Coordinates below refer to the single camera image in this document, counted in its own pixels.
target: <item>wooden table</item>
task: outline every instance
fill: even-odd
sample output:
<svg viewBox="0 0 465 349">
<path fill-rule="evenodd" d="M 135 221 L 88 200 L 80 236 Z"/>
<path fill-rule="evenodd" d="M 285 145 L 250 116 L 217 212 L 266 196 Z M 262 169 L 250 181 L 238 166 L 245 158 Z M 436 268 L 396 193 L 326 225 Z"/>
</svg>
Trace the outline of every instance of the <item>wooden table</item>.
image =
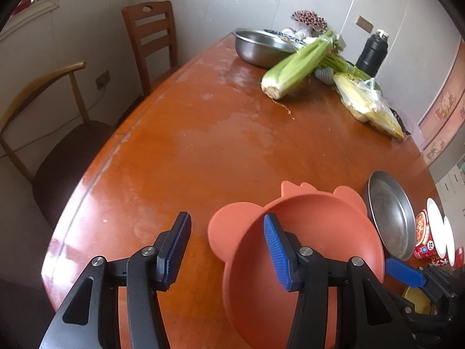
<svg viewBox="0 0 465 349">
<path fill-rule="evenodd" d="M 336 91 L 315 79 L 275 103 L 261 92 L 263 73 L 238 59 L 229 36 L 171 76 L 119 127 L 50 242 L 42 277 L 56 309 L 92 257 L 128 257 L 188 211 L 192 235 L 178 280 L 159 293 L 171 347 L 248 348 L 226 318 L 223 264 L 207 240 L 220 207 L 263 206 L 280 196 L 283 180 L 360 192 L 378 169 L 401 183 L 415 212 L 428 197 L 439 203 L 411 139 L 398 142 L 356 121 Z M 121 343 L 129 348 L 125 292 Z"/>
</svg>

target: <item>power cord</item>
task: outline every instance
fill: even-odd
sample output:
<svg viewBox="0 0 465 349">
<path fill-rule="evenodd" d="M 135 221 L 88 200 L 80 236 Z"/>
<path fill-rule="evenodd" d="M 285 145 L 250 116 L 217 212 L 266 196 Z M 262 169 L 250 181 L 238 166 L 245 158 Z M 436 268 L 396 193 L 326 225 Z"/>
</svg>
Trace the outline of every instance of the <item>power cord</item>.
<svg viewBox="0 0 465 349">
<path fill-rule="evenodd" d="M 92 108 L 94 108 L 94 107 L 96 106 L 96 104 L 98 104 L 98 103 L 103 99 L 103 97 L 105 96 L 105 93 L 106 93 L 106 87 L 103 87 L 103 93 L 102 93 L 102 95 L 101 95 L 99 98 L 97 98 L 96 101 L 95 101 L 88 109 L 86 109 L 86 111 L 90 111 Z M 80 118 L 80 117 L 81 117 L 80 114 L 76 115 L 75 117 L 71 118 L 69 121 L 63 123 L 63 124 L 62 124 L 60 127 L 58 127 L 57 129 L 55 129 L 55 130 L 53 130 L 53 131 L 51 131 L 51 132 L 49 132 L 49 133 L 47 133 L 47 134 L 45 134 L 45 135 L 42 135 L 42 136 L 40 136 L 40 137 L 38 137 L 38 138 L 36 138 L 36 139 L 34 139 L 34 140 L 32 140 L 32 141 L 26 143 L 26 144 L 23 144 L 21 147 L 16 148 L 13 152 L 16 153 L 16 152 L 22 150 L 23 148 L 26 148 L 28 145 L 31 145 L 31 144 L 33 144 L 33 143 L 39 141 L 39 140 L 42 140 L 43 138 L 46 138 L 47 136 L 50 136 L 50 135 L 53 135 L 53 134 L 57 133 L 59 130 L 61 130 L 63 127 L 65 127 L 67 124 L 73 122 L 74 120 L 76 120 L 76 119 L 78 119 L 78 118 Z M 1 155 L 1 156 L 0 156 L 0 160 L 1 160 L 2 158 L 4 158 L 4 157 L 7 157 L 7 156 L 8 156 L 7 154 Z"/>
</svg>

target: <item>celery stalk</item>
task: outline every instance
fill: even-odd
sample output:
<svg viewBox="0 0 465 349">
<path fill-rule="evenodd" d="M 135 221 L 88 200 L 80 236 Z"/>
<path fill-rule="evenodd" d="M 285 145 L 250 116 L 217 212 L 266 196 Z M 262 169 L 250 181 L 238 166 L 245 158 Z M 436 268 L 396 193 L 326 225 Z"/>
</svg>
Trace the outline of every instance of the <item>celery stalk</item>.
<svg viewBox="0 0 465 349">
<path fill-rule="evenodd" d="M 326 55 L 320 63 L 322 67 L 330 67 L 336 73 L 348 73 L 363 81 L 371 79 L 365 72 L 358 69 L 356 66 L 348 63 L 341 55 Z M 375 89 L 381 90 L 378 84 L 375 85 Z"/>
<path fill-rule="evenodd" d="M 278 100 L 288 94 L 298 83 L 318 67 L 332 49 L 333 32 L 326 31 L 318 39 L 288 56 L 264 74 L 261 81 L 263 92 Z"/>
</svg>

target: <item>black thermos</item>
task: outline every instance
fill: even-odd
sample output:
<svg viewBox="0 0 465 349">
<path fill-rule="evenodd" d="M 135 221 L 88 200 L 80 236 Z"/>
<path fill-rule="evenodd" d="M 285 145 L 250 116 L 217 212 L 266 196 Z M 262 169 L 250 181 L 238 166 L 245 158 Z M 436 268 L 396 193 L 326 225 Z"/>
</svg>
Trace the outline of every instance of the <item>black thermos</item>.
<svg viewBox="0 0 465 349">
<path fill-rule="evenodd" d="M 383 30 L 378 30 L 369 37 L 355 66 L 367 75 L 375 77 L 387 55 L 388 38 L 388 34 Z"/>
</svg>

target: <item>window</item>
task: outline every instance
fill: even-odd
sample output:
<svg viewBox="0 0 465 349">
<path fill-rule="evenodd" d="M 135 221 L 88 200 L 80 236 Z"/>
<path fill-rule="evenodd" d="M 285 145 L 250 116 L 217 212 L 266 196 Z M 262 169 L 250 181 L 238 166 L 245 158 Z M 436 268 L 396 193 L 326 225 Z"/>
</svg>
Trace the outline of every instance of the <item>window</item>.
<svg viewBox="0 0 465 349">
<path fill-rule="evenodd" d="M 0 32 L 0 40 L 30 20 L 58 7 L 58 0 L 21 0 Z"/>
</svg>

